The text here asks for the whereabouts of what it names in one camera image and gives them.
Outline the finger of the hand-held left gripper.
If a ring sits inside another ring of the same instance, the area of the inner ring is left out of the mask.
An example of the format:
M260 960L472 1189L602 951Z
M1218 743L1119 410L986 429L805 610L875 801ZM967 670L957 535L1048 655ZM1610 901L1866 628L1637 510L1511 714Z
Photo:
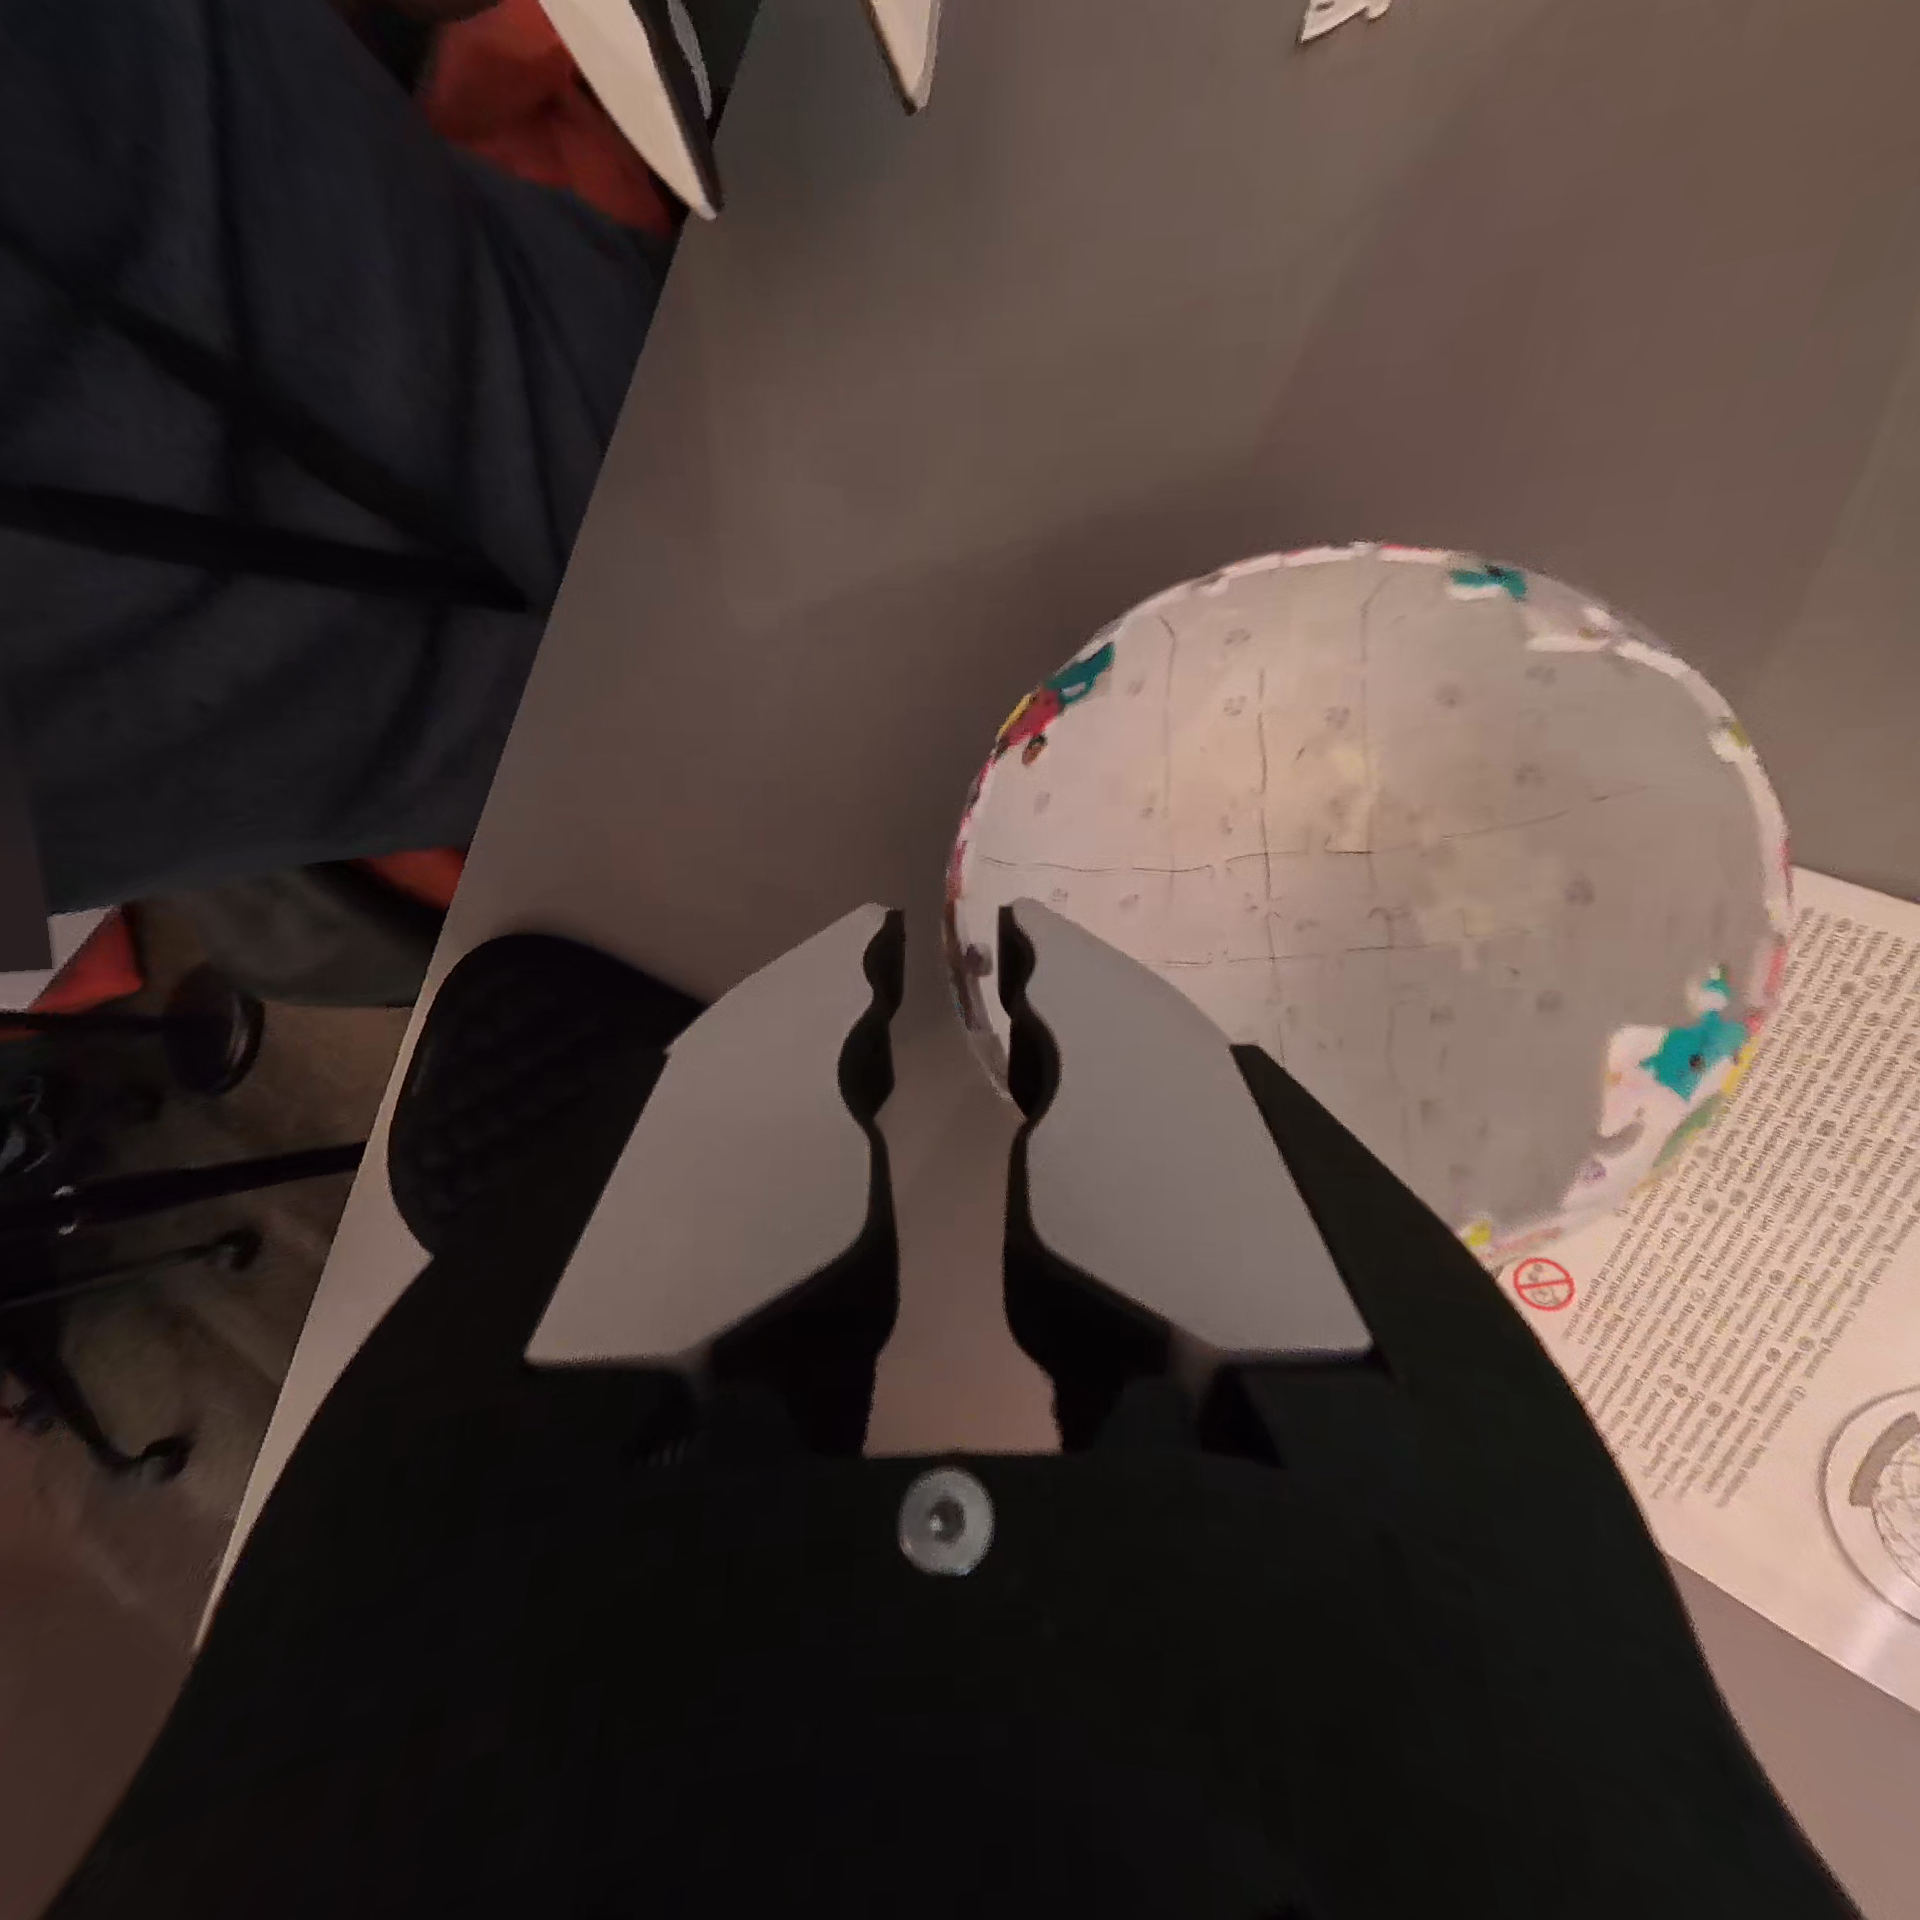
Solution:
M684 207L724 206L712 154L715 86L684 1L542 1L584 81Z
M942 1L863 1L904 111L924 111L940 54Z

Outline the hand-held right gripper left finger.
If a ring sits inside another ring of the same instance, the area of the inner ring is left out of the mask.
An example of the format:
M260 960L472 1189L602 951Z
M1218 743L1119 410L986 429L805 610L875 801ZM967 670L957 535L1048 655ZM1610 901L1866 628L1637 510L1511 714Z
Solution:
M863 903L679 1032L525 1344L779 1406L806 1449L862 1449L895 1327L877 1118L904 919Z

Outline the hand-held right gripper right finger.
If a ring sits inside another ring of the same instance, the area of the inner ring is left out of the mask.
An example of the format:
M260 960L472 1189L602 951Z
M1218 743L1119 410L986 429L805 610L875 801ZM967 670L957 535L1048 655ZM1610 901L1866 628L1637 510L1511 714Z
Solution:
M1138 1384L1184 1425L1223 1370L1368 1360L1228 1034L1038 901L999 912L997 980L1021 1116L1004 1304L1063 1449L1091 1449Z

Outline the colourful puzzle ball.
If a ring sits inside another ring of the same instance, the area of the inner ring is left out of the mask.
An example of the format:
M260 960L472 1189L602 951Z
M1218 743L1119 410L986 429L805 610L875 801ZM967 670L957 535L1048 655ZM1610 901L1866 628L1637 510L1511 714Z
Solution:
M1000 719L943 880L997 1088L1019 897L1266 1050L1500 1262L1726 1113L1792 856L1732 705L1632 620L1535 568L1326 544L1119 613Z

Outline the black office chair base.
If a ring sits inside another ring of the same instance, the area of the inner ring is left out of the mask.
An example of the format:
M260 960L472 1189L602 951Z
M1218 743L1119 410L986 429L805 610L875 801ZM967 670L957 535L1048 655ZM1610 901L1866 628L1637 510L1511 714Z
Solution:
M259 997L219 968L198 964L180 976L158 1012L132 1012L125 1005L5 1009L5 1045L154 1039L170 1089L223 1097L252 1073L266 1024L267 1007ZM114 1478L171 1480L191 1456L191 1434L175 1431L135 1452L119 1447L63 1360L67 1313L92 1296L190 1264L243 1273L260 1253L260 1233L252 1228L223 1229L171 1250L92 1266L71 1264L62 1250L85 1231L122 1229L246 1192L346 1177L362 1168L367 1142L103 1172L92 1168L88 1141L88 1118L76 1116L71 1101L27 1098L20 1078L5 1088L2 1354L5 1381L15 1383L13 1397L5 1398L5 1423L26 1433L67 1431Z

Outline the white instruction leaflet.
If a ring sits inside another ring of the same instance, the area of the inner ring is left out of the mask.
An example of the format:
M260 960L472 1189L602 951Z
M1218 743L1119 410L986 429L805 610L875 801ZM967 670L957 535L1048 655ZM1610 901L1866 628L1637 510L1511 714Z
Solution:
M1918 906L1794 876L1783 997L1642 1200L1501 1270L1660 1546L1918 1704Z

